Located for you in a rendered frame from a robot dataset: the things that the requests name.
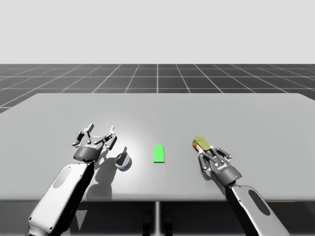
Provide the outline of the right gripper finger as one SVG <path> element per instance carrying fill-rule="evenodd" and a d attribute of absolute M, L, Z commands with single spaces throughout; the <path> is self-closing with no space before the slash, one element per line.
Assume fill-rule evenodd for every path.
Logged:
<path fill-rule="evenodd" d="M 217 164 L 224 164 L 226 161 L 230 161 L 232 155 L 228 152 L 224 151 L 219 147 L 211 148 L 211 156 L 212 160 Z"/>
<path fill-rule="evenodd" d="M 210 153 L 199 153 L 198 161 L 202 172 L 211 171 L 217 167 L 217 156 Z"/>

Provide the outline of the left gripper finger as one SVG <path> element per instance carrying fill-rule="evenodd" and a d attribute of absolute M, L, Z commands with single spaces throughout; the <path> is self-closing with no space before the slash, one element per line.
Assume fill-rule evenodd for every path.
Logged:
<path fill-rule="evenodd" d="M 81 144 L 83 138 L 85 138 L 85 141 L 88 144 L 91 144 L 92 142 L 91 142 L 90 134 L 91 134 L 93 128 L 94 128 L 94 124 L 91 123 L 87 128 L 84 128 L 83 131 L 77 132 L 71 145 L 74 147 L 78 147 Z"/>
<path fill-rule="evenodd" d="M 111 150 L 114 147 L 114 144 L 117 140 L 117 135 L 115 133 L 115 126 L 111 126 L 109 133 L 105 136 L 99 137 L 94 144 L 98 145 L 100 143 L 103 143 L 103 148 L 107 150 Z"/>

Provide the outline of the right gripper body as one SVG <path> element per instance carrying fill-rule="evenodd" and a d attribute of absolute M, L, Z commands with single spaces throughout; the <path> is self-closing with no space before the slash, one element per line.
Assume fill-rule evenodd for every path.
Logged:
<path fill-rule="evenodd" d="M 211 162 L 210 169 L 222 186 L 231 185 L 242 177 L 242 174 L 234 166 L 231 166 L 228 163 L 216 166 Z"/>

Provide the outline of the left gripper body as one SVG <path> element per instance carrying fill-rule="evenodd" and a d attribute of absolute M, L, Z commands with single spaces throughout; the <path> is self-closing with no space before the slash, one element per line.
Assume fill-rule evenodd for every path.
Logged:
<path fill-rule="evenodd" d="M 77 149 L 73 158 L 86 163 L 97 162 L 101 151 L 102 145 L 84 145 Z"/>

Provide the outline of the red and green rectangular can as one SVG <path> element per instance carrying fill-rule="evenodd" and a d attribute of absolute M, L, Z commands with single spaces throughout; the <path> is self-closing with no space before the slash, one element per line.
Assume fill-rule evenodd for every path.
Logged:
<path fill-rule="evenodd" d="M 199 153 L 204 153 L 213 148 L 201 135 L 196 135 L 192 142 L 192 147 Z"/>

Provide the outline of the blue flat can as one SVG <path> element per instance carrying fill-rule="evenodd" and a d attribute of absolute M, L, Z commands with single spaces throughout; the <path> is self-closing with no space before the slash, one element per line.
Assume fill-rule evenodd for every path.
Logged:
<path fill-rule="evenodd" d="M 132 165 L 132 159 L 130 158 L 127 147 L 124 148 L 123 152 L 121 152 L 119 155 L 115 158 L 115 166 L 118 170 L 121 172 L 127 171 Z"/>

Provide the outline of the green pad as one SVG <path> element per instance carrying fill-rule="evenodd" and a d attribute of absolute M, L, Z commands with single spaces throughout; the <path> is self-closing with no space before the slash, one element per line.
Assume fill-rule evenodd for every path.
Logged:
<path fill-rule="evenodd" d="M 153 162 L 154 163 L 164 163 L 164 146 L 154 145 L 153 147 Z"/>

